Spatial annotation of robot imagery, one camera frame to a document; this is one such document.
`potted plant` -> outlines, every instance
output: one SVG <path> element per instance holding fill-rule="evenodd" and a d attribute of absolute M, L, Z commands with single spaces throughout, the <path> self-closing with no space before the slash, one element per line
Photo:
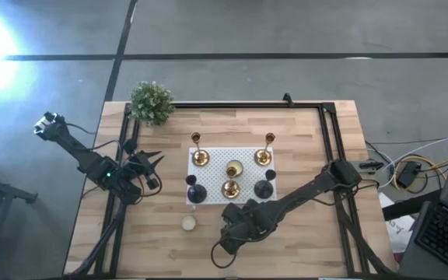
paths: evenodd
<path fill-rule="evenodd" d="M 173 97 L 156 82 L 140 82 L 131 92 L 131 112 L 135 120 L 148 126 L 165 124 L 171 113 Z"/>

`white cable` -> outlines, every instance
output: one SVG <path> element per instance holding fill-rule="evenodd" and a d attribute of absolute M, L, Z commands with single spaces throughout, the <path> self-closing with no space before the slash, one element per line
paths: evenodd
<path fill-rule="evenodd" d="M 394 170 L 395 170 L 395 164 L 394 164 L 394 161 L 393 161 L 387 154 L 385 154 L 384 152 L 376 151 L 375 149 L 367 149 L 367 150 L 368 150 L 368 151 L 373 151 L 373 152 L 379 152 L 380 154 L 384 155 L 384 156 L 390 161 L 391 166 L 393 166 L 393 167 L 394 167 Z M 380 187 L 386 187 L 386 186 L 388 186 L 388 185 L 392 182 L 392 180 L 394 179 L 394 177 L 395 177 L 395 173 L 392 174 L 392 177 L 390 178 L 390 180 L 389 180 L 388 182 L 386 182 L 384 185 L 381 185 Z"/>
<path fill-rule="evenodd" d="M 445 139 L 442 139 L 442 140 L 439 140 L 439 141 L 431 142 L 431 143 L 426 144 L 426 145 L 424 145 L 424 146 L 421 146 L 421 147 L 419 147 L 419 148 L 417 148 L 417 149 L 413 149 L 412 151 L 405 153 L 403 156 L 400 156 L 400 157 L 397 158 L 396 160 L 392 160 L 392 161 L 391 161 L 387 166 L 385 166 L 382 170 L 385 170 L 385 169 L 388 168 L 389 166 L 393 166 L 393 167 L 395 168 L 395 162 L 397 162 L 397 161 L 403 159 L 403 158 L 406 157 L 407 155 L 412 154 L 412 153 L 414 153 L 414 152 L 417 152 L 417 151 L 419 151 L 420 149 L 424 149 L 424 148 L 429 147 L 429 146 L 431 146 L 431 145 L 435 145 L 435 144 L 438 144 L 438 143 L 440 143 L 440 142 L 444 142 L 444 141 L 447 141 L 447 140 L 448 140 L 448 138 L 445 138 Z"/>

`wooden table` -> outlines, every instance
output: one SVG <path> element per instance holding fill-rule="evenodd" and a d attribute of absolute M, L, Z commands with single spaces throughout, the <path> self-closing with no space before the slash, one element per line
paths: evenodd
<path fill-rule="evenodd" d="M 355 102 L 335 101 L 335 104 L 347 159 L 367 159 Z M 124 102 L 105 103 L 96 145 L 118 138 L 124 105 Z M 330 123 L 328 119 L 331 145 L 336 147 Z M 272 147 L 279 197 L 312 180 L 326 163 L 316 110 L 178 109 L 161 127 L 142 126 L 138 137 L 139 149 L 147 152 L 161 150 L 165 155 L 157 166 L 163 190 L 155 197 L 145 198 L 139 205 L 128 208 L 118 277 L 345 276 L 334 207 L 314 201 L 289 213 L 266 240 L 242 246 L 231 267 L 225 270 L 214 267 L 209 255 L 212 245 L 220 237 L 220 215 L 224 206 L 198 206 L 194 214 L 198 220 L 197 228 L 193 232 L 185 232 L 180 227 L 181 219 L 191 213 L 191 208 L 186 205 L 184 178 L 187 176 L 187 151 L 194 147 L 190 140 L 194 131 L 202 134 L 202 148 L 261 146 L 264 135 L 274 132 L 276 139 Z M 98 152 L 114 158 L 116 148 L 109 145 Z M 92 187 L 88 181 L 84 191 Z M 322 194 L 319 199 L 332 202 L 333 194 Z M 97 242 L 106 201 L 107 192 L 100 189 L 82 200 L 65 272 L 77 268 Z M 356 195 L 356 202 L 364 237 L 385 265 L 395 270 L 376 188 L 361 190 Z M 358 268 L 353 240 L 351 247 L 355 267 Z M 110 255 L 111 246 L 107 248 L 106 266 L 110 263 Z M 221 248 L 216 251 L 218 263 L 225 264 L 229 260 L 229 255 Z"/>

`gray concrete floor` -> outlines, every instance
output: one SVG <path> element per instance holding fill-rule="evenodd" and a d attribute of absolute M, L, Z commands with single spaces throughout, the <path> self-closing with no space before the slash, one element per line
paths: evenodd
<path fill-rule="evenodd" d="M 115 54 L 128 3 L 0 0 L 0 45 L 4 54 Z M 431 51 L 448 51 L 448 0 L 140 0 L 126 48 L 127 54 Z M 50 110 L 96 129 L 112 65 L 0 62 L 0 180 L 39 193 L 35 205 L 12 207 L 0 239 L 0 278 L 61 274 L 84 176 L 66 152 L 34 136 L 33 125 Z M 125 61 L 114 100 L 127 100 L 142 80 L 164 84 L 177 100 L 277 100 L 283 93 L 355 100 L 370 142 L 448 136 L 448 59 Z M 92 145 L 93 137 L 75 135 Z M 418 146 L 378 147 L 397 157 Z M 446 159 L 448 142 L 422 155 Z M 384 192 L 394 200 L 408 196 L 391 187 Z"/>

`yellow cable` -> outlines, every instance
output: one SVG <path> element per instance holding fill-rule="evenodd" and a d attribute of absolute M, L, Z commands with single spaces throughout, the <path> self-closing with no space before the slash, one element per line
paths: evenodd
<path fill-rule="evenodd" d="M 446 177 L 445 173 L 440 169 L 440 167 L 445 166 L 445 165 L 448 163 L 448 159 L 442 161 L 442 162 L 439 163 L 439 164 L 435 164 L 435 163 L 432 162 L 431 160 L 426 159 L 426 158 L 421 157 L 421 156 L 406 156 L 406 157 L 404 157 L 399 163 L 397 163 L 397 165 L 395 166 L 395 170 L 394 170 L 394 186 L 395 186 L 395 188 L 398 189 L 399 191 L 406 191 L 406 190 L 410 189 L 410 188 L 412 187 L 412 185 L 414 185 L 414 182 L 413 182 L 409 187 L 407 187 L 406 189 L 403 189 L 403 188 L 399 187 L 398 184 L 397 184 L 397 170 L 398 170 L 398 167 L 399 167 L 400 164 L 401 164 L 402 162 L 404 162 L 406 159 L 417 159 L 417 160 L 421 160 L 421 161 L 424 161 L 424 162 L 429 163 L 429 165 L 430 165 L 430 168 L 429 168 L 429 169 L 430 169 L 430 170 L 438 169 L 438 170 L 439 170 L 439 176 L 442 175 L 443 179 L 444 179 L 444 180 L 447 180 L 447 177 Z"/>

